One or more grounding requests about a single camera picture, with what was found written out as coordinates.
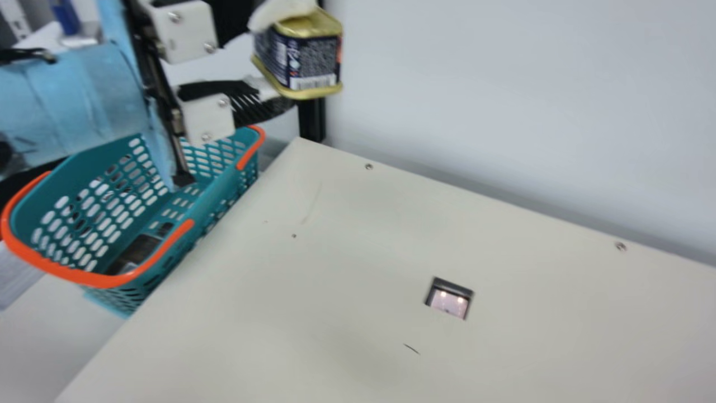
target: basket handle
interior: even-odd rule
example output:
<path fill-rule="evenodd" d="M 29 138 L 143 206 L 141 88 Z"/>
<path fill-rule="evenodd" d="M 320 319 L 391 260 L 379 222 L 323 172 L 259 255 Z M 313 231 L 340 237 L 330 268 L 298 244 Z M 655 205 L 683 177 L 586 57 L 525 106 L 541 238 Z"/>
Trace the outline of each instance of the basket handle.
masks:
<path fill-rule="evenodd" d="M 131 272 L 126 272 L 121 275 L 102 275 L 99 273 L 85 272 L 83 270 L 72 269 L 70 267 L 60 265 L 59 263 L 43 257 L 39 254 L 39 252 L 25 245 L 21 240 L 18 240 L 10 228 L 10 216 L 14 207 L 47 175 L 49 175 L 49 172 L 45 172 L 44 174 L 38 176 L 35 180 L 22 188 L 22 190 L 13 196 L 12 199 L 10 199 L 10 202 L 8 202 L 5 206 L 5 209 L 2 212 L 2 217 L 0 218 L 0 232 L 3 235 L 7 248 L 20 257 L 20 259 L 44 272 L 68 281 L 72 281 L 73 283 L 88 285 L 94 288 L 114 288 L 127 284 L 142 275 L 156 262 L 158 262 L 167 250 L 169 250 L 187 231 L 189 231 L 189 229 L 194 226 L 194 220 L 187 219 L 184 221 L 172 232 L 169 238 L 162 243 L 162 246 L 152 253 L 149 259 L 145 260 L 143 264 Z"/>
<path fill-rule="evenodd" d="M 250 128 L 251 130 L 258 133 L 258 140 L 254 141 L 251 147 L 246 150 L 246 153 L 241 157 L 240 160 L 238 160 L 238 163 L 236 164 L 236 169 L 239 171 L 243 170 L 243 167 L 248 164 L 248 162 L 251 160 L 251 157 L 257 152 L 258 148 L 261 147 L 261 144 L 266 140 L 266 132 L 263 131 L 262 128 L 256 126 L 256 125 L 250 125 L 247 126 L 247 128 Z"/>

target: table surface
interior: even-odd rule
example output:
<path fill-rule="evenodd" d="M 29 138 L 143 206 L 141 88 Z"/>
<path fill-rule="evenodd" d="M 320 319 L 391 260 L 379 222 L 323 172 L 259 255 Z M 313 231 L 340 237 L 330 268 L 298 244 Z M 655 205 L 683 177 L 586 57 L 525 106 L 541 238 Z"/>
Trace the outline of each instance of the table surface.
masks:
<path fill-rule="evenodd" d="M 716 401 L 716 270 L 615 241 L 297 139 L 58 402 Z"/>

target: barcode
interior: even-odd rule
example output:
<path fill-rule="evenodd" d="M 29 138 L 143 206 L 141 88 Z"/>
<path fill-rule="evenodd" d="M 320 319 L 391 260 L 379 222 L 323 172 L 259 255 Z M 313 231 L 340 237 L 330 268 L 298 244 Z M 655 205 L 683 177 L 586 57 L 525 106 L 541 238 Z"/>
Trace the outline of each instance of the barcode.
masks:
<path fill-rule="evenodd" d="M 286 44 L 276 42 L 276 61 L 281 66 L 286 66 Z"/>
<path fill-rule="evenodd" d="M 336 85 L 336 75 L 319 75 L 316 77 L 295 78 L 291 77 L 292 90 L 308 90 L 310 88 L 331 87 Z"/>

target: can label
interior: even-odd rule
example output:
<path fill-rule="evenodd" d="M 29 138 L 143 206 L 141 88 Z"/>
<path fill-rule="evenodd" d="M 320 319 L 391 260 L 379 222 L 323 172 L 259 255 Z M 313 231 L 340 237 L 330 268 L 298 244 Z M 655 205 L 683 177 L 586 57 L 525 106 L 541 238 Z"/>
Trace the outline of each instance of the can label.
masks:
<path fill-rule="evenodd" d="M 284 87 L 294 91 L 338 84 L 340 47 L 340 36 L 294 38 L 273 27 L 254 37 L 256 56 Z"/>

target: canned meat tin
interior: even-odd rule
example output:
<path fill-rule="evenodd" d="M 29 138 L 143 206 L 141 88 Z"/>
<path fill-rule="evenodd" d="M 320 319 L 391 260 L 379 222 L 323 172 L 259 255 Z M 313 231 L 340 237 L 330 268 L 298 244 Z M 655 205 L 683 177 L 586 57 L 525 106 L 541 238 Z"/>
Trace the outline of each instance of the canned meat tin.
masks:
<path fill-rule="evenodd" d="M 322 98 L 343 88 L 342 35 L 341 22 L 317 9 L 255 34 L 251 61 L 284 97 Z"/>

